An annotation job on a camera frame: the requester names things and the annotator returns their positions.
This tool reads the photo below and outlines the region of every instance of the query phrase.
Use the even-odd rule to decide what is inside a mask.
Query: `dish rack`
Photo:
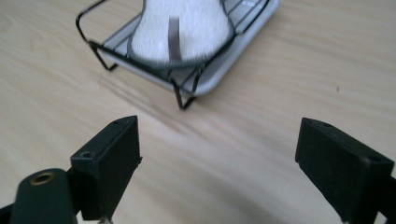
[[[206,63],[194,67],[154,70],[132,60],[127,53],[128,39],[137,27],[141,13],[123,25],[103,43],[87,39],[81,29],[80,21],[89,12],[108,0],[101,0],[81,11],[76,18],[76,26],[82,39],[90,46],[100,64],[112,71],[119,65],[146,78],[170,91],[177,98],[180,109],[187,109],[199,96],[212,91],[248,43],[260,31],[278,7],[278,0],[222,0],[225,11],[233,23],[233,37]],[[107,64],[103,57],[112,62]]]

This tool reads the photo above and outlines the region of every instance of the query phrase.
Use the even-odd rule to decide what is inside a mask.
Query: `light wood surface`
[[[0,206],[26,176],[68,169],[75,151],[130,115],[144,159],[116,224],[341,223],[294,161],[302,117],[396,160],[396,1],[283,0],[185,112],[172,92],[97,62],[75,26],[92,3],[0,1]],[[110,1],[83,28],[101,41],[141,6]]]

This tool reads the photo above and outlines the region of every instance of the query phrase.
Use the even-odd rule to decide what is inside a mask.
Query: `wooden table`
[[[142,7],[110,2],[83,24],[96,39]],[[0,2],[0,206],[26,176],[68,169],[75,151],[130,115],[144,159],[116,224],[341,223],[294,161],[302,117],[396,160],[396,1],[283,0],[185,112],[172,92],[102,68],[75,26],[92,3]]]

